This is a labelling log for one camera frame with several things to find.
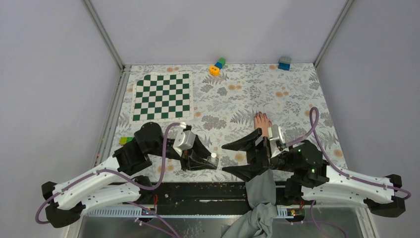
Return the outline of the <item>clear nail polish bottle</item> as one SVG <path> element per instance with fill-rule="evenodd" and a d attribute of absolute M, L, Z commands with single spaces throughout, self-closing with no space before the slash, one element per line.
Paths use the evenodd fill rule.
<path fill-rule="evenodd" d="M 215 168 L 217 168 L 218 167 L 218 163 L 219 163 L 219 158 L 217 158 L 217 157 L 209 157 L 208 158 L 208 162 L 213 166 L 213 167 L 215 167 Z"/>

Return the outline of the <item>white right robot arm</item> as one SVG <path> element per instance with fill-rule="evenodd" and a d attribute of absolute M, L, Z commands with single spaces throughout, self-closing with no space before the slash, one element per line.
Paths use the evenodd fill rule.
<path fill-rule="evenodd" d="M 222 148 L 246 153 L 246 165 L 223 168 L 245 182 L 269 169 L 292 174 L 284 188 L 276 193 L 278 205 L 312 201 L 347 203 L 388 218 L 396 218 L 406 211 L 405 200 L 396 195 L 402 187 L 399 175 L 372 177 L 338 168 L 305 138 L 286 143 L 281 129 L 275 125 L 269 128 L 267 137 L 258 128 Z"/>

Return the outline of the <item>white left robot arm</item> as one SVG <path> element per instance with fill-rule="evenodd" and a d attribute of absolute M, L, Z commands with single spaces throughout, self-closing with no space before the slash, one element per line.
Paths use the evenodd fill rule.
<path fill-rule="evenodd" d="M 175 138 L 168 137 L 158 123 L 148 122 L 136 131 L 131 141 L 106 160 L 85 173 L 63 183 L 48 181 L 42 185 L 45 224 L 62 228 L 78 221 L 92 210 L 117 203 L 139 200 L 143 204 L 152 201 L 154 191 L 163 182 L 160 173 L 156 183 L 151 183 L 141 171 L 150 167 L 150 155 L 178 160 L 184 171 L 216 170 L 218 157 L 209 151 L 200 138 L 183 122 Z"/>

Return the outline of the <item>grey sleeved forearm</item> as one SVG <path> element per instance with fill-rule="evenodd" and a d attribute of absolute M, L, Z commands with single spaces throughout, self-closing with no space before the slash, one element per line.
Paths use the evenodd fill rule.
<path fill-rule="evenodd" d="M 273 219 L 278 216 L 276 185 L 268 169 L 245 183 L 251 210 L 236 220 L 222 235 L 223 238 L 270 238 Z"/>

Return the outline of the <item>person's hand with painted nails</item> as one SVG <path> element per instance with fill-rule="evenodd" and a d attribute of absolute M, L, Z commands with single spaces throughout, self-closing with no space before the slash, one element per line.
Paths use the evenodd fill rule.
<path fill-rule="evenodd" d="M 268 137 L 268 129 L 272 126 L 272 122 L 269 120 L 266 113 L 257 112 L 254 117 L 254 129 L 260 128 L 262 130 L 262 136 Z"/>

